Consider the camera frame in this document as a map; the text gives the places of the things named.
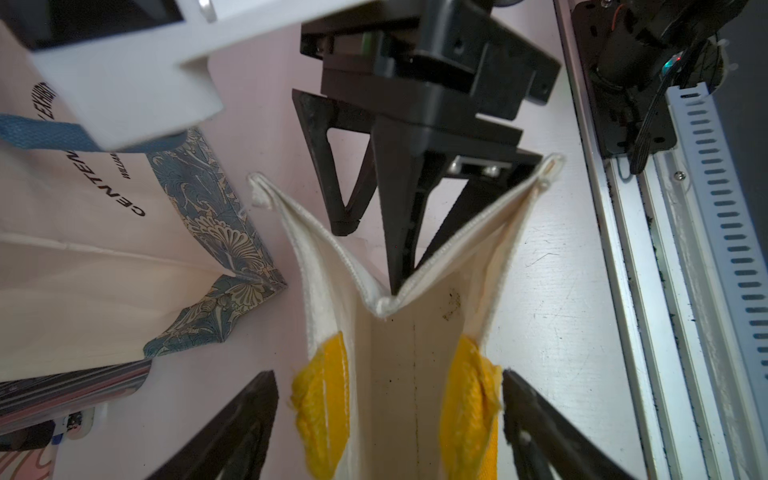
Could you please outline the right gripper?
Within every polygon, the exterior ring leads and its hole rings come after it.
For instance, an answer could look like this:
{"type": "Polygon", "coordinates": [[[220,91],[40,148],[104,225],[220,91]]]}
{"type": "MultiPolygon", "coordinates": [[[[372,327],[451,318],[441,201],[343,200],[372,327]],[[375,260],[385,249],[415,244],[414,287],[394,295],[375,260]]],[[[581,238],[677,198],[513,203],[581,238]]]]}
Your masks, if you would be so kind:
{"type": "Polygon", "coordinates": [[[5,1],[1,24],[44,86],[34,93],[29,116],[2,114],[1,138],[20,149],[174,148],[187,129],[223,108],[208,70],[213,53],[299,24],[301,53],[322,62],[323,94],[341,101],[296,89],[292,101],[331,231],[348,236],[376,191],[375,155],[368,144],[344,201],[329,130],[369,134],[373,113],[479,134],[479,115],[511,120],[523,101],[549,100],[559,62],[495,19],[493,7],[490,1],[5,1]]]}

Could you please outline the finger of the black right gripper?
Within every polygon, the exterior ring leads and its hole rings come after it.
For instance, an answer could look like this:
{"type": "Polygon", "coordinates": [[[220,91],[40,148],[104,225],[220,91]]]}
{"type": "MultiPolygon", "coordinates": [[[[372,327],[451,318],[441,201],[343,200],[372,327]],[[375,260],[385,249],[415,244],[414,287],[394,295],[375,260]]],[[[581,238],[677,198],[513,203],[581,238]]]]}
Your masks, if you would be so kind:
{"type": "Polygon", "coordinates": [[[478,139],[384,117],[375,120],[371,140],[392,294],[419,267],[418,237],[429,196],[441,180],[465,179],[467,184],[425,258],[542,161],[540,154],[506,140],[478,139]]]}

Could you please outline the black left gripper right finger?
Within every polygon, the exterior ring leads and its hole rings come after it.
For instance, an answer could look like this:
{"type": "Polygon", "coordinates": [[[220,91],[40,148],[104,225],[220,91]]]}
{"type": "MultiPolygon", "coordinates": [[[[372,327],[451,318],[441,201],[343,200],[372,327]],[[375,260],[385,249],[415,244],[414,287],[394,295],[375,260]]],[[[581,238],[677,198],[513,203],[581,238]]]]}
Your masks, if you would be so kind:
{"type": "Polygon", "coordinates": [[[517,372],[502,375],[504,436],[520,479],[630,479],[517,372]]]}

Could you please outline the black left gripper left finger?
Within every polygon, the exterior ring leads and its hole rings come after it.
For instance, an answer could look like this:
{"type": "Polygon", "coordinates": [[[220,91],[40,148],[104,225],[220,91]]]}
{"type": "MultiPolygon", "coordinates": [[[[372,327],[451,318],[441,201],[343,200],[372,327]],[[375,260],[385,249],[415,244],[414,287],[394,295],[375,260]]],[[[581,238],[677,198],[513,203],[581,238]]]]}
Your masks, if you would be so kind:
{"type": "Polygon", "coordinates": [[[272,370],[258,373],[152,479],[258,479],[279,393],[272,370]]]}

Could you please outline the white yellow-handled bag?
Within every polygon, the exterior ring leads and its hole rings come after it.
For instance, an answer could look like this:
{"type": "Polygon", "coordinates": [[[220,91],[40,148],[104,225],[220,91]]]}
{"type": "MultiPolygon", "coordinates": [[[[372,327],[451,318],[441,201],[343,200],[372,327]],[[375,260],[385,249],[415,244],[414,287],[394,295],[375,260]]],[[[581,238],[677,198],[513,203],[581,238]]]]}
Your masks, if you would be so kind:
{"type": "Polygon", "coordinates": [[[315,479],[494,479],[504,406],[488,341],[521,233],[565,163],[546,157],[391,293],[261,174],[302,278],[307,364],[290,402],[315,479]]]}

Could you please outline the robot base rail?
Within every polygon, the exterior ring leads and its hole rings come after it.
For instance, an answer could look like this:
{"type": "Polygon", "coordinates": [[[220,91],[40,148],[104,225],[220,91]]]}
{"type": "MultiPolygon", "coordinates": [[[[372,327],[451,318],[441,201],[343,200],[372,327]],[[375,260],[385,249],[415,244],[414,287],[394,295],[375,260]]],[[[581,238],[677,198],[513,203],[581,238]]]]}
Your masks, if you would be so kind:
{"type": "Polygon", "coordinates": [[[648,475],[767,475],[767,266],[714,97],[668,91],[639,175],[599,149],[574,1],[555,5],[648,475]]]}

